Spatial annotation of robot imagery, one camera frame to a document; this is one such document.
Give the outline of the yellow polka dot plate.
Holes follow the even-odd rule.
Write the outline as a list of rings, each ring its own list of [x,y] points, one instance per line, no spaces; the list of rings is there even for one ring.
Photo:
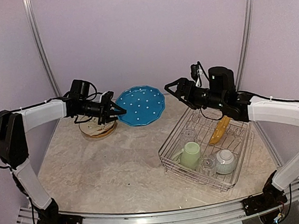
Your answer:
[[[117,128],[117,124],[114,124],[114,126],[105,133],[101,133],[96,136],[88,136],[86,134],[82,134],[82,136],[85,139],[91,140],[91,141],[102,140],[102,139],[106,138],[107,136],[111,135],[115,131],[116,128]]]
[[[222,119],[217,123],[214,133],[211,136],[209,144],[217,144],[219,140],[223,137],[226,129],[230,123],[231,119],[228,116],[223,116]]]

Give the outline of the cream floral plate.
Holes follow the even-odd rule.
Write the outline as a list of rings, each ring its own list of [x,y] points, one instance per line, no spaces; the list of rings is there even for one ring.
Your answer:
[[[88,116],[83,116],[80,118],[79,123],[79,129],[83,134],[86,134],[88,136],[96,136],[101,133],[107,132],[109,129],[111,129],[114,124],[116,124],[116,121],[112,121],[110,123],[105,124],[98,124],[98,118],[94,117],[90,119]]]

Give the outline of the blue polka dot plate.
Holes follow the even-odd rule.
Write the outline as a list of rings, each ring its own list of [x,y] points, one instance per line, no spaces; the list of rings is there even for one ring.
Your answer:
[[[118,116],[129,126],[145,126],[160,119],[165,109],[165,96],[155,87],[135,86],[120,94],[115,102],[126,110]]]

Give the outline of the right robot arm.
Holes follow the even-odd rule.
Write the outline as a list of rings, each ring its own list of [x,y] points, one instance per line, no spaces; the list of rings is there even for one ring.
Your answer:
[[[208,70],[208,88],[181,77],[164,89],[193,110],[212,108],[240,122],[273,122],[299,127],[299,100],[267,98],[251,92],[237,91],[233,71],[223,66]],[[270,209],[279,200],[279,191],[299,177],[299,153],[277,170],[259,198],[263,208]]]

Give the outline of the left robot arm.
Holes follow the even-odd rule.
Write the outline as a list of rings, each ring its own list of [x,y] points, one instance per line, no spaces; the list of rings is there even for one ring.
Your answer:
[[[74,118],[81,123],[79,116],[96,118],[98,125],[116,121],[126,110],[115,104],[114,92],[107,91],[96,102],[90,99],[89,89],[92,83],[73,80],[70,90],[61,97],[51,98],[17,110],[0,112],[0,169],[9,169],[18,187],[46,224],[64,224],[64,216],[59,206],[46,192],[34,172],[29,160],[26,134],[46,123],[62,118]]]

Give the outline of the clear glass cup back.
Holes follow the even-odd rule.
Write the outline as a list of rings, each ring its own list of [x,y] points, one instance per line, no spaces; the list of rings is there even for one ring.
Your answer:
[[[194,142],[196,138],[196,131],[193,129],[185,129],[180,135],[179,144],[183,148],[188,142]]]

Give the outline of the clear glass cup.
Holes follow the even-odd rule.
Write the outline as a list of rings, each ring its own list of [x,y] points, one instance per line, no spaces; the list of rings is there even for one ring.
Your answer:
[[[196,138],[196,131],[193,129],[185,129],[180,135],[179,144],[183,148],[188,142],[194,142]]]
[[[215,175],[217,169],[216,169],[216,158],[212,155],[201,157],[198,162],[198,172],[208,176],[212,177]]]

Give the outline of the light green mug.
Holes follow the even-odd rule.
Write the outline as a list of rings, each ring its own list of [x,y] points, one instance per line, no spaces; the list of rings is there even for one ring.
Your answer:
[[[171,160],[173,162],[177,162],[181,166],[195,170],[199,159],[201,157],[200,153],[200,146],[196,142],[187,142],[184,147],[176,152],[172,157]]]

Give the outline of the clear glass cup front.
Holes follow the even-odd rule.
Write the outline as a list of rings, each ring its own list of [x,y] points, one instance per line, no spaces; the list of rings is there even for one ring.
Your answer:
[[[208,176],[212,177],[215,175],[217,169],[216,169],[216,158],[212,155],[201,157],[198,162],[198,172]]]

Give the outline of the white green ceramic bowl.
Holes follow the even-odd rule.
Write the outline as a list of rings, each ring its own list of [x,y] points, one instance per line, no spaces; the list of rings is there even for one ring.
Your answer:
[[[236,168],[236,159],[229,150],[220,150],[215,155],[216,172],[222,175],[230,174]]]

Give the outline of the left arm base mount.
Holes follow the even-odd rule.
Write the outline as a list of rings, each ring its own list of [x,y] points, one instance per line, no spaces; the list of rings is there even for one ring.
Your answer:
[[[45,209],[38,208],[31,202],[32,208],[37,211],[37,224],[82,224],[83,217],[59,213],[59,206],[54,199]]]

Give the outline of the right aluminium corner post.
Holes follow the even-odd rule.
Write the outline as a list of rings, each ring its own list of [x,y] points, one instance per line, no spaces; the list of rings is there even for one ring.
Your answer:
[[[251,22],[252,22],[252,13],[254,0],[245,0],[245,12],[244,12],[244,27],[242,34],[242,44],[239,54],[239,65],[237,68],[237,76],[236,76],[236,89],[240,89],[242,86],[242,79],[244,77],[245,65],[247,60],[247,51],[249,45],[249,38],[251,32]]]

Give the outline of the aluminium corner post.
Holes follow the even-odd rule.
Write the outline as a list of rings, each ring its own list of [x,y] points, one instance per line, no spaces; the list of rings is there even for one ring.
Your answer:
[[[31,0],[22,0],[22,3],[24,5],[25,14],[27,16],[28,24],[30,26],[30,30],[33,35],[34,43],[36,46],[36,49],[38,51],[38,55],[40,57],[40,60],[42,62],[42,65],[44,67],[46,76],[48,78],[48,82],[53,90],[53,93],[55,96],[61,96],[61,90],[56,82],[56,79],[54,78],[49,60],[46,55],[46,51],[43,45],[43,42],[41,40],[38,24],[35,18],[35,14],[33,12],[33,6]]]
[[[247,51],[249,45],[249,38],[251,32],[251,22],[252,22],[252,13],[254,0],[245,0],[245,12],[244,12],[244,27],[242,34],[242,44],[239,54],[239,65],[237,68],[237,76],[236,76],[236,89],[240,89],[242,86],[242,79],[244,77],[245,65],[247,60]]]

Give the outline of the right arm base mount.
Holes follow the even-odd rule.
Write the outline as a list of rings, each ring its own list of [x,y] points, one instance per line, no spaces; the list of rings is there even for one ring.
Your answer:
[[[262,193],[243,199],[242,205],[245,215],[250,216],[285,204],[287,201],[284,191],[275,188],[268,180],[263,187]]]

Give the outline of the left aluminium corner post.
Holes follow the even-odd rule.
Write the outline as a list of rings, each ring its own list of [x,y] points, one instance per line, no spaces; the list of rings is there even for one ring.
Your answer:
[[[25,14],[27,16],[28,24],[30,26],[30,30],[33,35],[34,43],[36,46],[36,49],[38,51],[38,55],[40,57],[40,60],[42,62],[42,65],[44,67],[46,76],[48,78],[48,82],[53,90],[53,93],[55,96],[61,96],[61,90],[56,82],[56,79],[54,78],[49,60],[46,55],[46,51],[43,45],[43,42],[41,40],[38,24],[35,18],[35,14],[33,12],[33,6],[31,0],[22,0],[22,3],[24,5]]]

